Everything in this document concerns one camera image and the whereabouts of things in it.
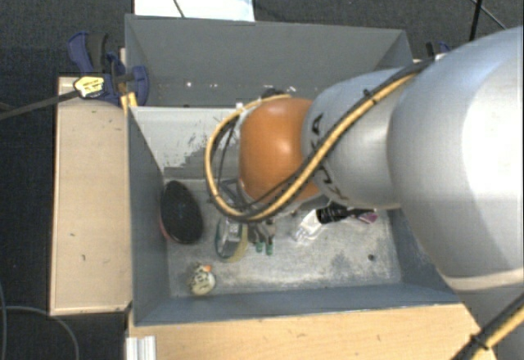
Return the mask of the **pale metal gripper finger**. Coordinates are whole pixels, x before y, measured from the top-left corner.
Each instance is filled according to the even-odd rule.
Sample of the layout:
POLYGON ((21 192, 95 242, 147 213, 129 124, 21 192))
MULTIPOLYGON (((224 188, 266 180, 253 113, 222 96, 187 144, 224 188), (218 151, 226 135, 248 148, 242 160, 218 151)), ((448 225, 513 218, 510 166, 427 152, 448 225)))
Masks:
POLYGON ((229 223, 225 241, 227 254, 233 254, 242 242, 242 225, 240 223, 229 223))

